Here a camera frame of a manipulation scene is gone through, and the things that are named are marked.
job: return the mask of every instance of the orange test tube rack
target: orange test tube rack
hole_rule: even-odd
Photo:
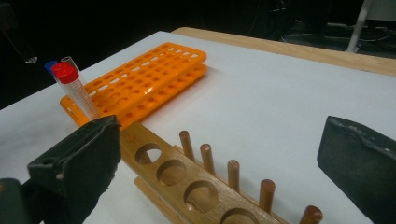
[[[198,49],[163,43],[85,86],[100,117],[116,115],[123,130],[145,118],[206,72],[206,54]],[[64,111],[78,125],[88,118],[67,95]]]

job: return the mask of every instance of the wooden table edge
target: wooden table edge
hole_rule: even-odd
[[[223,44],[257,49],[291,57],[307,59],[319,63],[328,63],[361,71],[373,72],[396,77],[396,60],[363,55],[331,49],[319,49],[308,46],[282,43],[249,36],[231,35],[226,33],[180,27],[172,34],[185,35]]]

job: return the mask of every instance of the tube with red cap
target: tube with red cap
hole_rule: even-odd
[[[70,63],[56,63],[51,67],[53,75],[64,85],[63,89],[69,98],[78,105],[89,120],[99,119],[99,113],[91,97],[79,80],[78,71]]]

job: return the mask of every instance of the floor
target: floor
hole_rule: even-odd
[[[193,5],[191,1],[166,5],[150,2],[139,7],[119,1],[95,7],[77,0],[49,2],[9,0],[19,29],[38,61],[25,63],[6,36],[0,35],[0,109],[54,84],[44,69],[49,61],[72,56],[82,70],[157,31],[172,32],[190,26],[344,51],[353,30],[352,26],[329,23],[318,35],[296,20],[280,35],[270,35],[268,29],[262,28],[268,18],[256,13],[268,6],[246,6],[244,1],[233,1],[231,5],[218,1],[211,7],[197,2]],[[224,11],[222,16],[216,16],[219,11]],[[393,27],[369,25],[363,29],[357,53],[396,59],[395,34]]]

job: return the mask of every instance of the black object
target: black object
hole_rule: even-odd
[[[119,162],[116,116],[88,122],[29,163],[31,178],[22,186],[0,180],[0,223],[82,223]]]
[[[328,117],[318,166],[374,223],[396,223],[395,141],[357,122]]]

